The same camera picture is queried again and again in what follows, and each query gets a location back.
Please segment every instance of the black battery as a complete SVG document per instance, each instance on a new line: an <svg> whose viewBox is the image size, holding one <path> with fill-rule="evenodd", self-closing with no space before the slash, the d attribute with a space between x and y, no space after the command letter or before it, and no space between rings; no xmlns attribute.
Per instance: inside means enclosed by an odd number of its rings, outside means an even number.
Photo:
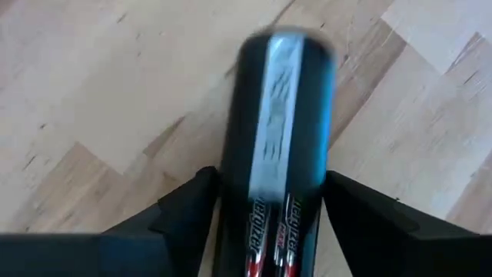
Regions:
<svg viewBox="0 0 492 277"><path fill-rule="evenodd" d="M213 276L312 276L335 62L316 32L241 47L220 173Z"/></svg>

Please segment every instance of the battery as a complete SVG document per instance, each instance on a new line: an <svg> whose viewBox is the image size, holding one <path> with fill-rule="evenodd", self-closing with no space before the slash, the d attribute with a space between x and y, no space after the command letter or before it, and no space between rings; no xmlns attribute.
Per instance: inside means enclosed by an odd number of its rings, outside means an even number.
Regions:
<svg viewBox="0 0 492 277"><path fill-rule="evenodd" d="M312 276L335 62L319 33L268 28L241 47L219 172L213 276Z"/></svg>

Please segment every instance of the wood grain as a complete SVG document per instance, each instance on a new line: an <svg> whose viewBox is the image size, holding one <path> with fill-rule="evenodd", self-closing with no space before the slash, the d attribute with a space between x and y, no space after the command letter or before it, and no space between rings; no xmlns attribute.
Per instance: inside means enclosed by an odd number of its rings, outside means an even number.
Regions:
<svg viewBox="0 0 492 277"><path fill-rule="evenodd" d="M492 232L490 7L3 1L0 230L101 232L218 165L237 50L276 24L317 29L334 47L330 169ZM350 275L323 214L316 276Z"/></svg>

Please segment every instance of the battery label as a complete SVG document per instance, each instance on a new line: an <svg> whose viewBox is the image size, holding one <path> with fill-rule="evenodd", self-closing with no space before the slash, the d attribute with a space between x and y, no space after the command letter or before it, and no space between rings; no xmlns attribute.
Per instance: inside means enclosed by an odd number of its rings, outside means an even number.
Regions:
<svg viewBox="0 0 492 277"><path fill-rule="evenodd" d="M249 197L283 199L304 36L277 33L268 43Z"/></svg>

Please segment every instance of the light wooden surface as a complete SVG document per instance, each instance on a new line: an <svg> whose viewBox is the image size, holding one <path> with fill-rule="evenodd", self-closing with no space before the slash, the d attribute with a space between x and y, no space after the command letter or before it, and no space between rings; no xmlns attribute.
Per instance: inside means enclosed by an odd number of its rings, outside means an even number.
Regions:
<svg viewBox="0 0 492 277"><path fill-rule="evenodd" d="M238 48L278 24L319 29L337 52L329 168L492 232L491 13L487 0L1 1L0 230L100 232L217 165ZM321 221L317 275L349 276Z"/></svg>

